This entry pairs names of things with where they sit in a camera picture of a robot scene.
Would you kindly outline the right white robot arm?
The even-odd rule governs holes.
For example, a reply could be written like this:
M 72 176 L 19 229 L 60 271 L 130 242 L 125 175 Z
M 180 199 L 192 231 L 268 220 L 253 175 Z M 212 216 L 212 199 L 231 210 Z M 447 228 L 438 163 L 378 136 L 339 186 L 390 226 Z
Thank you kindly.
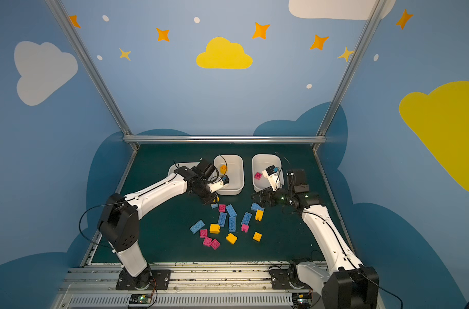
M 322 269 L 313 261 L 292 263 L 287 269 L 270 271 L 274 289 L 311 289 L 325 308 L 376 308 L 379 276 L 352 252 L 337 230 L 327 207 L 312 193 L 305 171 L 287 171 L 288 186 L 283 188 L 282 172 L 270 166 L 262 172 L 270 186 L 258 192 L 256 203 L 262 207 L 277 204 L 292 207 L 301 215 L 315 238 L 327 264 Z

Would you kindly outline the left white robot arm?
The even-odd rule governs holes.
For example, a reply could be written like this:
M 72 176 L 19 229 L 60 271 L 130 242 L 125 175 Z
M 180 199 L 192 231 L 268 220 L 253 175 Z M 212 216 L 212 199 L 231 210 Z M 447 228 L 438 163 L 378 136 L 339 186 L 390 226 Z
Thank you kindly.
M 217 200 L 217 191 L 229 185 L 227 175 L 210 180 L 207 170 L 181 166 L 163 180 L 125 196 L 113 194 L 98 221 L 98 231 L 108 241 L 124 272 L 139 283 L 148 283 L 150 267 L 139 247 L 139 222 L 149 212 L 184 193 L 197 195 L 204 205 Z

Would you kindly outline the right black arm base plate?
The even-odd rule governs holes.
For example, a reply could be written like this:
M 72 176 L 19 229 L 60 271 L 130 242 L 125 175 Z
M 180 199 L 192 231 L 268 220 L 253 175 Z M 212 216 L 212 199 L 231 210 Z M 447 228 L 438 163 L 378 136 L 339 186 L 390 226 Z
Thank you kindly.
M 291 269 L 269 268 L 273 290 L 309 290 L 310 287 L 302 283 Z

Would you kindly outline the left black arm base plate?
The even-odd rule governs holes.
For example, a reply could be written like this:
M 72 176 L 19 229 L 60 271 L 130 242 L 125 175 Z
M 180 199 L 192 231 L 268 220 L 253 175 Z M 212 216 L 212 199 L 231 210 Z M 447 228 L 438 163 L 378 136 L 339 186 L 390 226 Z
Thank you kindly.
M 116 290 L 167 290 L 170 277 L 171 270 L 145 269 L 137 277 L 133 277 L 123 269 L 119 274 Z

